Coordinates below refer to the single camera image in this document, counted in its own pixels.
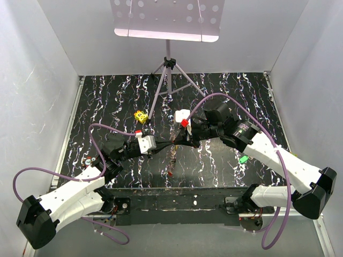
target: black patterned floor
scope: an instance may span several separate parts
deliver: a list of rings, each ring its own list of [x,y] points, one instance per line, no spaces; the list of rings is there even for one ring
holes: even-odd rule
[[[215,92],[229,94],[246,107],[267,128],[277,144],[287,148],[280,121],[271,94],[262,73],[210,73],[191,74],[190,77],[208,95]],[[187,84],[181,75],[173,75],[173,89]],[[166,81],[161,91],[167,88]],[[101,123],[126,132],[141,128],[133,114],[137,110],[149,110],[156,90],[148,75],[116,75],[86,77],[74,120],[61,173],[76,176],[81,172],[81,161],[94,156],[88,127]],[[159,96],[155,114],[149,125],[154,135],[169,139],[174,131],[175,110],[192,110],[201,99],[192,87],[172,96]],[[247,119],[242,110],[228,102],[233,112]],[[201,110],[197,116],[203,116]],[[101,128],[93,131],[99,146],[109,131]],[[219,139],[202,141],[198,149],[179,146],[167,147],[152,159],[140,157],[123,163],[124,170],[110,187],[222,187],[249,186],[252,183],[283,185],[284,181],[274,171],[256,160],[239,164],[242,155],[226,147]],[[169,175],[170,160],[176,158],[173,175]]]

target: red cap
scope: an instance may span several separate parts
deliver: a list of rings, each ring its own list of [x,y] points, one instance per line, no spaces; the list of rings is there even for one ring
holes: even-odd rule
[[[181,126],[183,126],[183,127],[187,127],[188,124],[189,124],[189,122],[186,119],[183,119],[181,121]]]

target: music stand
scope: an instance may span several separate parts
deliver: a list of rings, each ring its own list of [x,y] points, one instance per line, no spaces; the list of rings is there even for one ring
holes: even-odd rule
[[[220,20],[225,0],[110,0],[115,17],[114,32],[118,36],[165,39],[167,54],[163,62],[152,72],[154,75],[163,67],[148,122],[151,120],[159,95],[174,94],[189,86],[201,89],[171,58],[170,41],[185,40],[215,42],[219,38]],[[177,68],[189,82],[172,90],[172,69]],[[168,90],[160,93],[167,75]]]

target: perforated panel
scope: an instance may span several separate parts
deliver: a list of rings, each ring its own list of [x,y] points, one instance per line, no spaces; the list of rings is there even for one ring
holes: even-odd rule
[[[225,0],[110,0],[119,36],[214,42]]]

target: green object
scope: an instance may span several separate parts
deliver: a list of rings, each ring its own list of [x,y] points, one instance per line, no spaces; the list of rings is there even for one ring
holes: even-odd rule
[[[241,164],[243,164],[243,163],[246,163],[248,159],[249,159],[249,157],[246,156],[246,155],[244,155],[243,157],[240,158],[239,162],[240,162]]]

